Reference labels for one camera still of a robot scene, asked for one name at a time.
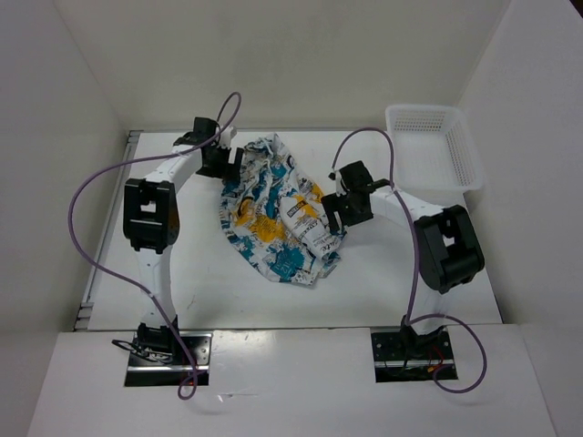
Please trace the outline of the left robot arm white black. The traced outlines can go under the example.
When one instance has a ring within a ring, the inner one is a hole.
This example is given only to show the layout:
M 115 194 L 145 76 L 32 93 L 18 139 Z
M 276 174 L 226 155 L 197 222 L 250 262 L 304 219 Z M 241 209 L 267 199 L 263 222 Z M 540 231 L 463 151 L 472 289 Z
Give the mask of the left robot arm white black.
M 188 360 L 171 296 L 170 259 L 180 232 L 178 193 L 194 174 L 237 181 L 243 152 L 231 146 L 236 135 L 235 127 L 197 117 L 153 171 L 125 183 L 123 233 L 137 255 L 139 286 L 151 299 L 133 348 L 148 361 Z

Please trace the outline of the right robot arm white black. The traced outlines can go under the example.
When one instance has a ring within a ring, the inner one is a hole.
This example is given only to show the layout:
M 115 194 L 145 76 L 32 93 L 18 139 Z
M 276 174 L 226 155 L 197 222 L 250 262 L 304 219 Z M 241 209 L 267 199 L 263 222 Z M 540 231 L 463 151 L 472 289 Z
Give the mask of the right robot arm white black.
M 443 318 L 445 295 L 471 282 L 485 258 L 467 210 L 438 206 L 404 192 L 388 179 L 375 180 L 362 161 L 329 174 L 335 191 L 322 198 L 331 231 L 344 231 L 375 217 L 408 230 L 413 243 L 412 288 L 400 322 L 406 359 L 433 348 L 443 328 L 429 332 L 414 324 Z

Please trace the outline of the printed white teal yellow shorts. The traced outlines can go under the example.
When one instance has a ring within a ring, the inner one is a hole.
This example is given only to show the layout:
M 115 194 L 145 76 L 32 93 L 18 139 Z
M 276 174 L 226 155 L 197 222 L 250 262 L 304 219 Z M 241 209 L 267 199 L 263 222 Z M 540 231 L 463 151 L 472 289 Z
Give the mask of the printed white teal yellow shorts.
M 231 246 L 271 282 L 310 287 L 341 261 L 344 235 L 330 231 L 320 187 L 273 133 L 243 148 L 238 181 L 220 195 L 220 226 Z

